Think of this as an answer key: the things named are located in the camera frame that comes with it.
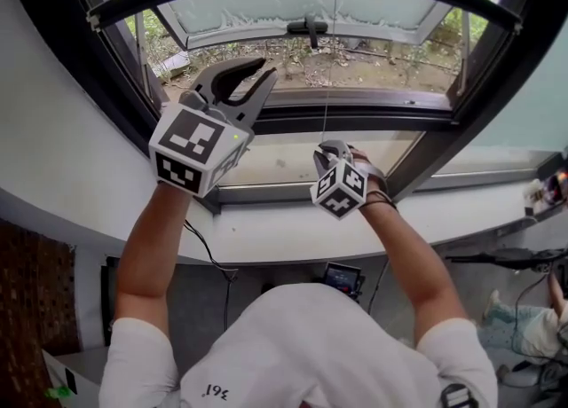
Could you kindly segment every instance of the gray floor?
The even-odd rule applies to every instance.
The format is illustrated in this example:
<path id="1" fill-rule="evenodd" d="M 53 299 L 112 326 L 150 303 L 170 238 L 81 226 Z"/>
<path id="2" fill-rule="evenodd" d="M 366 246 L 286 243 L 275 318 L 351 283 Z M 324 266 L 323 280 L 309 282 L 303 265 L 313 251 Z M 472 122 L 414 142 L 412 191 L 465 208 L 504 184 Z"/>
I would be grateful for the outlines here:
<path id="1" fill-rule="evenodd" d="M 347 262 L 359 266 L 367 276 L 360 297 L 360 304 L 365 309 L 385 261 L 386 257 L 377 256 Z M 264 283 L 281 285 L 308 282 L 321 276 L 324 268 L 324 263 L 241 268 L 231 291 L 229 324 L 260 295 Z M 450 264 L 448 268 L 467 312 L 475 320 L 480 319 L 487 297 L 494 288 L 500 289 L 504 302 L 514 303 L 520 292 L 540 276 L 531 271 L 515 274 L 481 264 Z M 225 280 L 213 267 L 179 265 L 176 268 L 168 302 L 170 338 L 180 373 L 183 374 L 201 359 L 223 332 L 225 290 Z M 545 305 L 546 301 L 545 284 L 538 286 L 524 300 L 535 305 Z M 413 312 L 389 270 L 376 296 L 372 316 L 395 338 L 412 342 Z M 496 366 L 503 363 L 512 366 L 522 360 L 508 352 L 490 351 L 490 357 Z M 501 388 L 499 406 L 529 406 L 533 396 L 534 391 Z"/>

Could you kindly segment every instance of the brick wall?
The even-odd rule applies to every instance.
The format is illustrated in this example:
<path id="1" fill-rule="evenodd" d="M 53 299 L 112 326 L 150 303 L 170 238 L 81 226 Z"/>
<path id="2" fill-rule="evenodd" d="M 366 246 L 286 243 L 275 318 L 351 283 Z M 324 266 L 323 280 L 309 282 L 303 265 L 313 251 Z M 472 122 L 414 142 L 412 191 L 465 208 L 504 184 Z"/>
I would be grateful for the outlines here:
<path id="1" fill-rule="evenodd" d="M 0 406 L 59 406 L 41 349 L 79 351 L 75 254 L 60 243 L 0 220 Z"/>

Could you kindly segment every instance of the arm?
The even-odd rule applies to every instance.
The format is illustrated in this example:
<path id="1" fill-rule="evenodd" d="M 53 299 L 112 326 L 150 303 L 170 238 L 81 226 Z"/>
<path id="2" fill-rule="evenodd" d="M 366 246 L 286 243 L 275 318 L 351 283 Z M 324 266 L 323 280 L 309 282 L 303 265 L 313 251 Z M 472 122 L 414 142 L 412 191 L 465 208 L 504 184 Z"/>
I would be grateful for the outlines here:
<path id="1" fill-rule="evenodd" d="M 191 195 L 158 184 L 138 218 L 118 266 L 115 319 L 137 318 L 168 335 L 166 291 L 178 257 Z"/>
<path id="2" fill-rule="evenodd" d="M 562 312 L 564 312 L 564 307 L 566 306 L 566 300 L 564 298 L 564 293 L 562 288 L 558 283 L 558 279 L 551 271 L 548 275 L 548 292 L 550 294 L 550 302 L 552 303 L 552 308 L 554 312 L 558 315 L 558 318 L 562 317 Z"/>
<path id="3" fill-rule="evenodd" d="M 356 158 L 365 158 L 362 153 L 353 154 Z M 379 184 L 369 178 L 367 189 L 379 189 Z M 395 278 L 414 307 L 416 343 L 429 329 L 446 319 L 468 318 L 442 260 L 397 210 L 375 203 L 360 211 L 383 243 Z"/>

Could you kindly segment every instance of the white t-shirt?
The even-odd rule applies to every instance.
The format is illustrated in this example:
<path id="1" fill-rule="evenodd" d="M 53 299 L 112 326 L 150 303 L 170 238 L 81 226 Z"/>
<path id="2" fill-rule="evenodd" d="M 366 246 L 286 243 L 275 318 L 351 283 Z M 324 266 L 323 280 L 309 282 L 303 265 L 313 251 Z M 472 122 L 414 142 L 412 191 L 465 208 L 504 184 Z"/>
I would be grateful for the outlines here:
<path id="1" fill-rule="evenodd" d="M 554 357 L 562 345 L 557 338 L 558 330 L 568 322 L 568 303 L 560 318 L 553 309 L 545 309 L 537 315 L 522 332 L 521 351 L 526 359 L 542 364 L 546 360 L 537 357 Z"/>
<path id="2" fill-rule="evenodd" d="M 346 295 L 321 284 L 259 297 L 178 380 L 168 338 L 134 318 L 114 323 L 101 408 L 385 408 L 440 406 L 466 385 L 497 406 L 493 366 L 468 320 L 432 327 L 416 350 L 396 341 Z"/>

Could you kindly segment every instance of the fiducial marker cube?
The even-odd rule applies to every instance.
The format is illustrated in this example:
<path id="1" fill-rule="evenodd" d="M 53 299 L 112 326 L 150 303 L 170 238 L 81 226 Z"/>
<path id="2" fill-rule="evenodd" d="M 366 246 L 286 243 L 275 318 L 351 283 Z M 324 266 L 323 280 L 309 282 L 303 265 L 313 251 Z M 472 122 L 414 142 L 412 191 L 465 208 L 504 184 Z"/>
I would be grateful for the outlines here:
<path id="1" fill-rule="evenodd" d="M 169 102 L 150 138 L 150 158 L 158 179 L 204 197 L 237 165 L 248 141 L 242 129 Z"/>
<path id="2" fill-rule="evenodd" d="M 312 202 L 336 219 L 343 219 L 365 203 L 367 177 L 341 159 L 310 188 Z"/>

